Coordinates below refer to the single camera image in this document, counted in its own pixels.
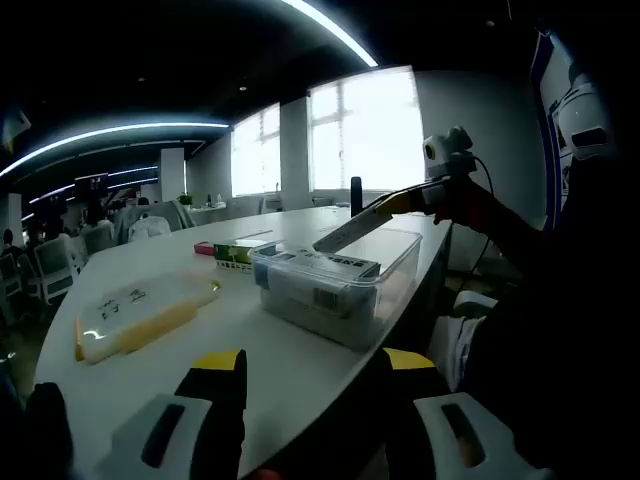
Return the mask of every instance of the white table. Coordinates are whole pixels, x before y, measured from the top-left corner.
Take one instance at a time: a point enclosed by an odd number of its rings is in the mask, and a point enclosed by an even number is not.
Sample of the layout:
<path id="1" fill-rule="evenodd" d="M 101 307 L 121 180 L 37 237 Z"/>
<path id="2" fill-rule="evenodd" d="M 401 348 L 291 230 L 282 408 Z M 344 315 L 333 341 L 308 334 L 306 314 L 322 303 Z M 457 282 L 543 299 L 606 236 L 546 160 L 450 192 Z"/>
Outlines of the white table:
<path id="1" fill-rule="evenodd" d="M 189 210 L 196 225 L 202 226 L 207 223 L 220 222 L 227 218 L 227 205 L 217 205 L 213 207 L 191 208 Z"/>
<path id="2" fill-rule="evenodd" d="M 355 378 L 375 349 L 358 353 L 267 314 L 250 275 L 214 269 L 214 259 L 196 255 L 193 244 L 224 241 L 261 230 L 274 238 L 337 226 L 348 209 L 312 208 L 204 225 L 164 237 L 121 245 L 93 255 L 62 302 L 47 334 L 36 382 L 56 382 L 67 404 L 75 468 L 88 474 L 108 453 L 111 433 L 158 393 L 173 393 L 192 362 L 210 352 L 244 348 L 248 360 L 243 476 L 287 445 Z M 447 237 L 450 225 L 403 215 L 389 228 L 423 235 L 417 285 Z M 220 297 L 191 322 L 129 355 L 90 365 L 74 359 L 74 319 L 82 306 L 122 285 L 178 269 L 215 272 Z M 392 325 L 411 294 L 392 315 Z"/>

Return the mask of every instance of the red box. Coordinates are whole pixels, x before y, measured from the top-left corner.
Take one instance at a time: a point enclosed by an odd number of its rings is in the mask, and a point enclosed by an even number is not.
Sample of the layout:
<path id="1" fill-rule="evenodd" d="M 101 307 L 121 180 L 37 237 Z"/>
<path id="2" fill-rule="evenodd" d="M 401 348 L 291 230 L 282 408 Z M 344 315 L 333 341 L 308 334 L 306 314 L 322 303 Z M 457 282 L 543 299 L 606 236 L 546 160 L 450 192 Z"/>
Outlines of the red box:
<path id="1" fill-rule="evenodd" d="M 209 255 L 211 257 L 215 256 L 216 253 L 216 249 L 213 247 L 213 243 L 211 242 L 196 243 L 193 246 L 193 249 L 200 255 Z"/>

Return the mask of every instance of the led light strip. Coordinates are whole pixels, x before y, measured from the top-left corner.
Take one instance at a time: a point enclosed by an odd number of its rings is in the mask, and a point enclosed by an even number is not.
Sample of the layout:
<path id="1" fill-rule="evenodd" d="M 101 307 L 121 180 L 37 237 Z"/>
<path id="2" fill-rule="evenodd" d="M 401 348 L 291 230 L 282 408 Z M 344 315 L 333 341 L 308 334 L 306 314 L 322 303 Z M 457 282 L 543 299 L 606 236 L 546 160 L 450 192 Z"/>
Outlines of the led light strip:
<path id="1" fill-rule="evenodd" d="M 345 32 L 342 28 L 340 28 L 336 23 L 327 17 L 324 13 L 316 10 L 314 7 L 309 5 L 308 3 L 303 2 L 302 0 L 282 0 L 287 5 L 292 6 L 299 12 L 304 13 L 307 17 L 311 18 L 313 21 L 319 23 L 324 28 L 329 30 L 333 35 L 335 35 L 342 43 L 344 43 L 347 47 L 349 47 L 353 52 L 358 55 L 364 63 L 369 65 L 370 67 L 377 67 L 378 63 L 373 59 L 369 52 L 367 52 L 362 46 L 356 42 L 351 36 Z"/>
<path id="2" fill-rule="evenodd" d="M 112 188 L 126 187 L 127 185 L 133 185 L 134 183 L 152 182 L 152 181 L 157 180 L 157 179 L 158 179 L 158 177 L 145 178 L 144 180 L 136 180 L 135 182 L 127 182 L 127 183 L 120 183 L 118 185 L 111 185 L 109 187 L 109 190 L 111 190 Z"/>
<path id="3" fill-rule="evenodd" d="M 142 172 L 143 170 L 153 170 L 154 168 L 158 168 L 158 167 L 142 167 L 142 168 L 134 168 L 133 170 L 125 170 L 123 172 L 114 172 L 114 173 L 110 173 L 109 176 L 113 177 L 114 175 L 123 175 L 125 173 L 133 173 L 133 172 Z"/>
<path id="4" fill-rule="evenodd" d="M 206 128 L 229 128 L 229 125 L 225 123 L 199 123 L 199 122 L 161 122 L 161 123 L 139 123 L 136 125 L 122 125 L 120 127 L 111 127 L 111 128 L 103 128 L 102 130 L 94 130 L 93 132 L 81 133 L 80 135 L 74 135 L 73 137 L 65 138 L 63 140 L 59 140 L 57 142 L 51 143 L 45 147 L 39 148 L 31 152 L 28 155 L 25 155 L 20 160 L 13 162 L 7 168 L 0 172 L 0 177 L 6 175 L 14 168 L 19 167 L 25 162 L 41 155 L 49 150 L 53 150 L 54 148 L 61 147 L 62 145 L 67 145 L 68 143 L 77 142 L 78 140 L 83 140 L 85 138 L 95 137 L 98 135 L 104 135 L 106 133 L 114 133 L 114 132 L 123 132 L 126 130 L 141 130 L 145 128 L 165 128 L 165 127 L 206 127 Z"/>
<path id="5" fill-rule="evenodd" d="M 34 198 L 33 200 L 29 200 L 29 204 L 36 203 L 38 200 L 42 200 L 43 198 L 50 197 L 51 195 L 55 195 L 56 193 L 64 192 L 65 190 L 68 190 L 69 188 L 73 187 L 74 185 L 75 184 L 72 183 L 71 185 L 67 185 L 66 187 L 58 188 L 56 190 L 53 190 L 52 192 L 45 193 L 41 197 Z"/>

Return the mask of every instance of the black ceiling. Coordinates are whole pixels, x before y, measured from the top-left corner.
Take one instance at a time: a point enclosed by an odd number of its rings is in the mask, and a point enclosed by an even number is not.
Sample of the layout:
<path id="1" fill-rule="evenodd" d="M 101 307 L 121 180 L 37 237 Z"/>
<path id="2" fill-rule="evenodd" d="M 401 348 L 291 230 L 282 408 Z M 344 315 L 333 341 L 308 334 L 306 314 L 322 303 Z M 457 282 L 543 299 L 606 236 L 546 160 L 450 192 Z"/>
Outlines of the black ceiling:
<path id="1" fill-rule="evenodd" d="M 309 3 L 343 26 L 381 66 L 526 78 L 535 48 L 532 25 L 509 21 L 503 0 Z M 86 125 L 96 122 L 133 123 L 153 116 L 233 124 L 272 102 L 299 97 L 309 86 L 366 68 L 323 28 L 279 0 L 14 2 L 3 16 L 10 40 L 2 107 L 24 112 L 31 128 L 15 139 L 13 152 L 3 151 L 2 168 L 64 138 L 63 132 L 91 130 Z M 0 182 L 18 192 L 46 190 L 64 184 L 69 174 L 133 168 L 157 153 L 141 161 L 131 152 L 35 172 L 44 161 L 74 153 L 60 151 Z"/>

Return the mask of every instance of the window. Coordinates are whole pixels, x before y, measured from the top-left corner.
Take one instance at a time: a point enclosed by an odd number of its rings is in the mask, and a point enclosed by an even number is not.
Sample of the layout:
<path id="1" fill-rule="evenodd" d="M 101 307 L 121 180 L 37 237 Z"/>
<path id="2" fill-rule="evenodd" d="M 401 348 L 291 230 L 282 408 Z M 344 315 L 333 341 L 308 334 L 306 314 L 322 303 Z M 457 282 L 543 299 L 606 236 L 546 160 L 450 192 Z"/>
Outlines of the window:
<path id="1" fill-rule="evenodd" d="M 410 67 L 365 73 L 311 90 L 313 190 L 397 190 L 424 181 L 422 120 Z"/>
<path id="2" fill-rule="evenodd" d="M 231 135 L 231 193 L 274 192 L 280 183 L 280 106 L 236 125 Z"/>

